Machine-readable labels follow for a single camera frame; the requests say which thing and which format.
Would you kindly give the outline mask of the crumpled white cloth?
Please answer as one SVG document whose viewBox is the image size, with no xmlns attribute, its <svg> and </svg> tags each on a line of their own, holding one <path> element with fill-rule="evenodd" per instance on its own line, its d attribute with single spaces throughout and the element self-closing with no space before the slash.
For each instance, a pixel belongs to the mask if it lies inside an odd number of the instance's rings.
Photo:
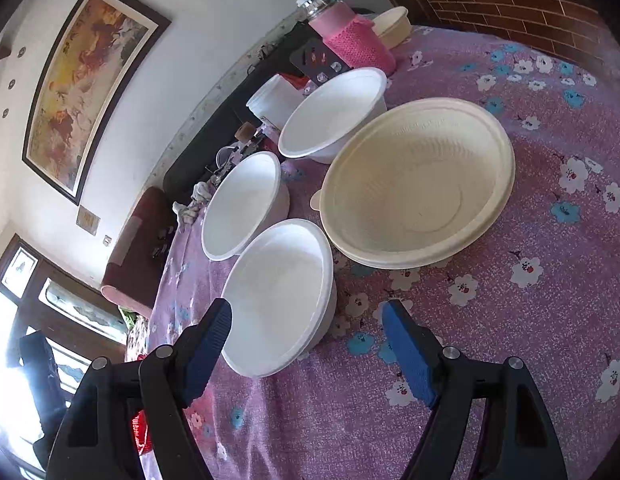
<svg viewBox="0 0 620 480">
<path fill-rule="evenodd" d="M 207 182 L 198 182 L 194 185 L 191 200 L 187 205 L 174 202 L 172 211 L 176 215 L 179 228 L 191 226 L 199 214 L 206 210 L 213 195 L 214 192 L 211 191 Z"/>
</svg>

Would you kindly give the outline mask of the pink sleeved glass bottle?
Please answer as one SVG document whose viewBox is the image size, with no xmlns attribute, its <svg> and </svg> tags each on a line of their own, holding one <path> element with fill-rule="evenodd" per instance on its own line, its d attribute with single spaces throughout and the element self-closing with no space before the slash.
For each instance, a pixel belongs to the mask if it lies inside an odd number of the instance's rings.
<svg viewBox="0 0 620 480">
<path fill-rule="evenodd" d="M 351 68 L 373 67 L 390 76 L 396 60 L 373 30 L 373 22 L 342 0 L 297 0 L 311 28 Z"/>
</svg>

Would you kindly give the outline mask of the cream plastic plate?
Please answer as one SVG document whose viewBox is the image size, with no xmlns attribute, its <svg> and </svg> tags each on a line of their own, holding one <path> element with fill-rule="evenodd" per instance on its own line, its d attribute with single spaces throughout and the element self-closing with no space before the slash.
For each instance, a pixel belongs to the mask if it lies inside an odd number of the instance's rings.
<svg viewBox="0 0 620 480">
<path fill-rule="evenodd" d="M 338 153 L 310 206 L 350 260 L 427 266 L 483 236 L 515 181 L 514 150 L 493 114 L 430 98 L 381 114 Z"/>
</svg>

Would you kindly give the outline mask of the purple floral tablecloth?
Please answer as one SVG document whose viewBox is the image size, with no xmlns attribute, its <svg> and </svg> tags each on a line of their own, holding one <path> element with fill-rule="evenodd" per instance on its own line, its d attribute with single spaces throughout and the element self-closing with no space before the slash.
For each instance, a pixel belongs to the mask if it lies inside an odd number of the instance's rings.
<svg viewBox="0 0 620 480">
<path fill-rule="evenodd" d="M 397 479 L 428 409 L 378 317 L 399 299 L 472 359 L 519 356 L 551 415 L 568 476 L 595 471 L 620 434 L 620 96 L 583 68 L 515 42 L 417 27 L 396 49 L 389 106 L 453 96 L 498 118 L 516 156 L 496 224 L 420 270 L 333 257 L 325 338 L 249 379 L 219 363 L 185 412 L 218 479 Z"/>
</svg>

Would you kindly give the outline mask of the black perforated phone stand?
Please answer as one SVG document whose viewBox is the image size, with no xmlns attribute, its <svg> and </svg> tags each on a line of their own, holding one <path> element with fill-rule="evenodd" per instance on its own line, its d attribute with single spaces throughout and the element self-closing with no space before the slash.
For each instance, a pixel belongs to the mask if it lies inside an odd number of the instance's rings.
<svg viewBox="0 0 620 480">
<path fill-rule="evenodd" d="M 320 38 L 310 38 L 290 55 L 289 61 L 317 86 L 351 70 Z"/>
</svg>

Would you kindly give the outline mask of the black handheld device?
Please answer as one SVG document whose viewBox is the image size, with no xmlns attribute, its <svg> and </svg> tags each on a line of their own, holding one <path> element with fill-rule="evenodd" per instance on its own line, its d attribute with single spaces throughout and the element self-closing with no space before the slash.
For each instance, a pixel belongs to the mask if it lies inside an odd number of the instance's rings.
<svg viewBox="0 0 620 480">
<path fill-rule="evenodd" d="M 45 336 L 41 332 L 33 332 L 20 338 L 18 343 L 22 369 L 43 432 L 43 436 L 33 443 L 33 452 L 43 470 L 47 471 L 58 430 L 67 413 L 65 393 L 60 385 L 53 349 Z"/>
</svg>

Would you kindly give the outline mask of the cream bowl far corner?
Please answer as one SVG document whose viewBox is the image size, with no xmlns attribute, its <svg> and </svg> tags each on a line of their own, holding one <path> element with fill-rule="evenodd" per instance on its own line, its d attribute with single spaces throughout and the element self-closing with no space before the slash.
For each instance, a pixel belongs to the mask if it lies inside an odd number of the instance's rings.
<svg viewBox="0 0 620 480">
<path fill-rule="evenodd" d="M 393 49 L 411 36 L 412 25 L 409 11 L 404 6 L 396 6 L 373 20 L 373 32 L 387 49 Z"/>
</svg>

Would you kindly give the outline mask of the framed horse painting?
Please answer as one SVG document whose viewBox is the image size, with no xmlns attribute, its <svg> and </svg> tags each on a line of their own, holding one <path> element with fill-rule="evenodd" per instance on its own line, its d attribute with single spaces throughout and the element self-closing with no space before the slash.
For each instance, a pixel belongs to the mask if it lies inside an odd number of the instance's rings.
<svg viewBox="0 0 620 480">
<path fill-rule="evenodd" d="M 140 0 L 78 0 L 34 92 L 22 161 L 71 203 L 135 71 L 170 21 Z"/>
</svg>

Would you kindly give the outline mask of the wooden glass door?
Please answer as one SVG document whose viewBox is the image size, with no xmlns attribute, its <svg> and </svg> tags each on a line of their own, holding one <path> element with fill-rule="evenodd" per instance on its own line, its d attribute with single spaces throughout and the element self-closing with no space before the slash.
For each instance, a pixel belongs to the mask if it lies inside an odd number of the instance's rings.
<svg viewBox="0 0 620 480">
<path fill-rule="evenodd" d="M 118 308 L 12 234 L 0 250 L 0 452 L 27 479 L 44 477 L 33 451 L 43 430 L 19 351 L 19 339 L 34 332 L 52 347 L 66 405 L 91 361 L 124 360 Z"/>
</svg>

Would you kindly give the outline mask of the black sofa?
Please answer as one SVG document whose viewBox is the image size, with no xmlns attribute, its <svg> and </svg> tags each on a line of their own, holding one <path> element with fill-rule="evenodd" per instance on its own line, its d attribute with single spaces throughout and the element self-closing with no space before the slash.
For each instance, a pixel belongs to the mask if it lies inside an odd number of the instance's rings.
<svg viewBox="0 0 620 480">
<path fill-rule="evenodd" d="M 265 44 L 247 60 L 247 66 L 234 68 L 225 82 L 219 82 L 199 103 L 185 130 L 176 135 L 168 149 L 168 168 L 162 172 L 160 187 L 172 202 L 185 203 L 194 184 L 216 169 L 220 148 L 235 140 L 241 125 L 256 126 L 257 117 L 247 101 L 276 74 L 299 76 L 290 62 L 294 51 L 318 34 L 307 24 L 297 23 L 272 44 Z"/>
</svg>

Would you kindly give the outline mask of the white foam bowl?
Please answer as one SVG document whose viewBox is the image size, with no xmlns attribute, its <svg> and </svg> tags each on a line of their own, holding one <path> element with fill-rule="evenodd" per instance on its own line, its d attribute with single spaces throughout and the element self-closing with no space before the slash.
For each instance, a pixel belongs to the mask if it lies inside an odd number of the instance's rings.
<svg viewBox="0 0 620 480">
<path fill-rule="evenodd" d="M 368 122 L 387 110 L 387 77 L 377 68 L 357 68 L 322 84 L 288 118 L 278 150 L 288 159 L 331 165 Z"/>
<path fill-rule="evenodd" d="M 275 154 L 242 160 L 221 182 L 205 212 L 202 247 L 211 261 L 239 256 L 261 232 L 285 220 L 289 192 Z"/>
<path fill-rule="evenodd" d="M 226 364 L 245 377 L 284 370 L 327 333 L 336 297 L 332 248 L 322 229 L 304 219 L 270 226 L 246 247 L 223 287 L 232 308 Z"/>
</svg>

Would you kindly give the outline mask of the white plastic jar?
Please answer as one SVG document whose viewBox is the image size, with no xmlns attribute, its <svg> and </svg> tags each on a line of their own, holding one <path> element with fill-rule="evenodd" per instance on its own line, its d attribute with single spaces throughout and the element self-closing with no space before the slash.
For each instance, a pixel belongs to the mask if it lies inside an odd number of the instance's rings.
<svg viewBox="0 0 620 480">
<path fill-rule="evenodd" d="M 302 102 L 302 92 L 275 74 L 252 95 L 246 106 L 262 122 L 282 130 Z"/>
</svg>

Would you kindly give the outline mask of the small wall picture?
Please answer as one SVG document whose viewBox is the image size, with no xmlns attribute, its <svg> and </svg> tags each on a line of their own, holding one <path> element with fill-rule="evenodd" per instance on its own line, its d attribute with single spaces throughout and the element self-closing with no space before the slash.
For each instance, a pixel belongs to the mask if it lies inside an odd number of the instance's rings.
<svg viewBox="0 0 620 480">
<path fill-rule="evenodd" d="M 79 206 L 78 214 L 76 218 L 76 225 L 88 232 L 92 236 L 96 235 L 98 225 L 100 224 L 100 217 L 93 212 L 87 210 L 83 206 Z"/>
</svg>

